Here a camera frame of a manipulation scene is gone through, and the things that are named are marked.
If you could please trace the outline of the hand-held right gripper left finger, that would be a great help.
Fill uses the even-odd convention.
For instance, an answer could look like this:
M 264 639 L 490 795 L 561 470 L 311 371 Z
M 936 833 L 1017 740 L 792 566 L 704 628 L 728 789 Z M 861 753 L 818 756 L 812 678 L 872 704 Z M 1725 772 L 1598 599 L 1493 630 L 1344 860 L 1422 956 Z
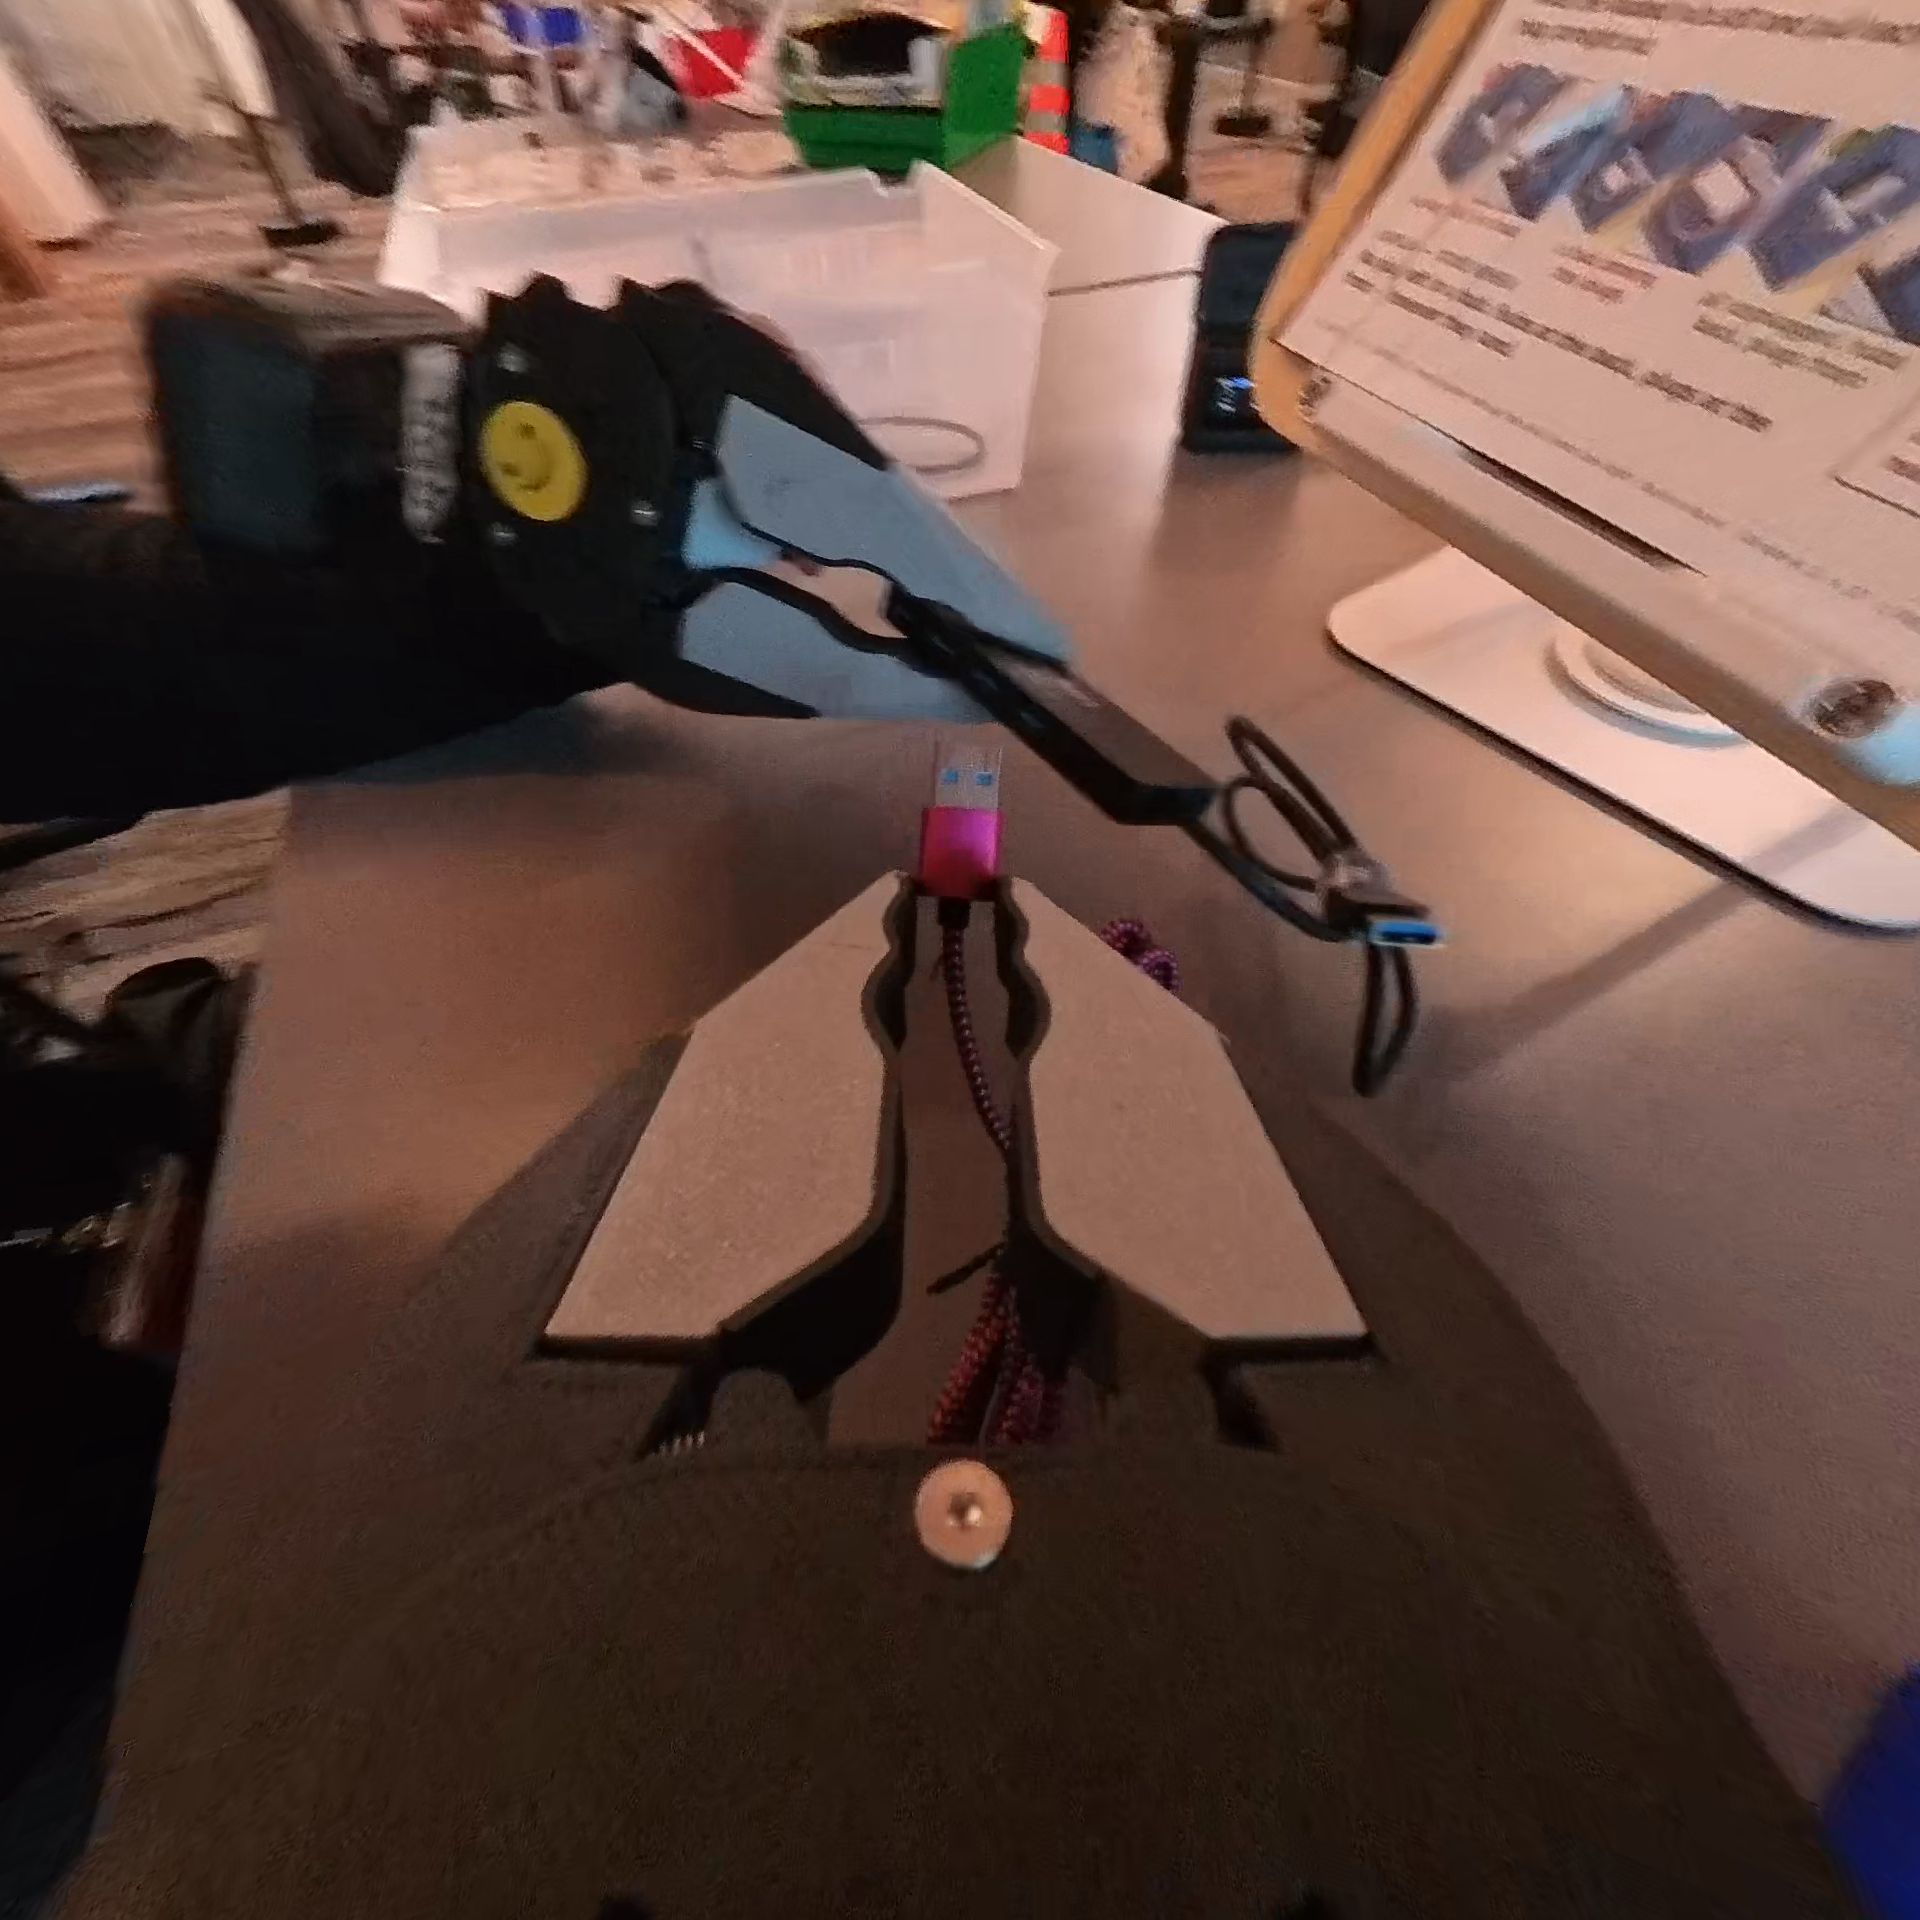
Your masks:
M 900 1303 L 897 1052 L 919 901 L 885 873 L 701 1014 L 543 1323 L 566 1358 L 823 1396 Z

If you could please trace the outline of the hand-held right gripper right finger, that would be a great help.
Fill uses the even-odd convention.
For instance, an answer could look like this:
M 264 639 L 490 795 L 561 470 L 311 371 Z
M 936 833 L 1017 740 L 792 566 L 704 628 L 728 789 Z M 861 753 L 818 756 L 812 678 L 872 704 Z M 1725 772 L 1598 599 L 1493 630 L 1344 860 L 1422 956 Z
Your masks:
M 1365 1352 L 1365 1316 L 1210 1021 L 1029 880 L 999 889 L 993 957 L 1037 1342 L 1092 1384 Z

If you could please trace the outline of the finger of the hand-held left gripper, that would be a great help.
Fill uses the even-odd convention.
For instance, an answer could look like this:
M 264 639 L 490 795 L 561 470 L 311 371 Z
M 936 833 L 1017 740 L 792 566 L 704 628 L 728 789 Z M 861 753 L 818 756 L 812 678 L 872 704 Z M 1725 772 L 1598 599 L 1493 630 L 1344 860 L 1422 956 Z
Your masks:
M 802 423 L 728 395 L 716 427 L 716 565 L 861 569 L 943 607 L 999 646 L 1066 664 L 1071 641 L 997 558 L 831 397 Z
M 834 723 L 989 723 L 968 693 L 927 672 L 900 639 L 855 625 L 781 579 L 709 587 L 681 617 L 679 657 Z

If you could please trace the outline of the clear plastic box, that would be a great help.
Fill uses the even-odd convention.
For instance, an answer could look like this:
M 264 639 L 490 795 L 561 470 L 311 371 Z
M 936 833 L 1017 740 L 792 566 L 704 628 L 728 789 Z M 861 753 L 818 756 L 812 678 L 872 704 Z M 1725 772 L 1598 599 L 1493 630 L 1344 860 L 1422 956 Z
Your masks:
M 695 280 L 770 323 L 874 444 L 946 497 L 1014 491 L 1057 247 L 958 179 L 812 172 L 781 133 L 615 141 L 413 133 L 380 283 L 478 320 L 546 273 L 585 304 Z

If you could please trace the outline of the blue bin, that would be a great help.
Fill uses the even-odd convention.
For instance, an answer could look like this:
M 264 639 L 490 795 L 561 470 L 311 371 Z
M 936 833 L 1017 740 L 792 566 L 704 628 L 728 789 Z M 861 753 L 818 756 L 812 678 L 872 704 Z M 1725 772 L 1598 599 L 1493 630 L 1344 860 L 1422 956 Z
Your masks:
M 1917 1915 L 1917 1665 L 1888 1683 L 1822 1806 L 1822 1835 L 1865 1915 Z

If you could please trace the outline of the person's left forearm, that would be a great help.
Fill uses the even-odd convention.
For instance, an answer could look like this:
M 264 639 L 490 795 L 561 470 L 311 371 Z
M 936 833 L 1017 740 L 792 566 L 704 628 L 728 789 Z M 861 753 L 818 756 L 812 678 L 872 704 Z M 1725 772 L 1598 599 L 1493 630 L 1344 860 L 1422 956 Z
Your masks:
M 474 541 L 295 561 L 1 485 L 1 821 L 249 800 L 612 686 Z

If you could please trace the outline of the small black display device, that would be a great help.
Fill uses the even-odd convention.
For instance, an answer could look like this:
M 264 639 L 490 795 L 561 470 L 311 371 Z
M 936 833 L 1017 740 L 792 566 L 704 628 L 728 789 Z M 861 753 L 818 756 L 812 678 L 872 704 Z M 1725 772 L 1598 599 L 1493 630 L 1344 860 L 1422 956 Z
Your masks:
M 1263 292 L 1295 230 L 1295 221 L 1223 224 L 1206 240 L 1178 419 L 1184 452 L 1266 456 L 1294 449 L 1257 409 L 1249 360 Z

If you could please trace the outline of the green box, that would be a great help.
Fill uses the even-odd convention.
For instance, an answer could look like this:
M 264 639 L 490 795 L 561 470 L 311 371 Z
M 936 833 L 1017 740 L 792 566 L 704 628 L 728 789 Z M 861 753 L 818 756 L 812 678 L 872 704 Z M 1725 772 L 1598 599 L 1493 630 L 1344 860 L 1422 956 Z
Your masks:
M 1021 133 L 1021 5 L 792 5 L 773 53 L 783 129 L 812 168 L 950 172 Z

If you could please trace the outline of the orange striped barrier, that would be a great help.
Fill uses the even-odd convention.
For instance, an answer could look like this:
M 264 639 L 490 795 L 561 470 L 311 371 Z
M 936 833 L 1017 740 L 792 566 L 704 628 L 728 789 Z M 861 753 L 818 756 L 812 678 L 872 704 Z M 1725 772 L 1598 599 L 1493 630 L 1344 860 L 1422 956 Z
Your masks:
M 1021 80 L 1021 136 L 1045 153 L 1071 148 L 1071 27 L 1060 7 L 1021 3 L 1025 63 Z

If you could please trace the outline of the white sheet holder bar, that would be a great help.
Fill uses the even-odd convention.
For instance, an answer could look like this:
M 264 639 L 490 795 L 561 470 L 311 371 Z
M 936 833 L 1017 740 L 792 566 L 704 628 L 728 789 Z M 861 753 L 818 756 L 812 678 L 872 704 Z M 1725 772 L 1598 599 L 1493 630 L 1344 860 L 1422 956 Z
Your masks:
M 1914 840 L 1914 664 L 1655 556 L 1349 380 L 1306 373 L 1303 444 L 1362 491 Z

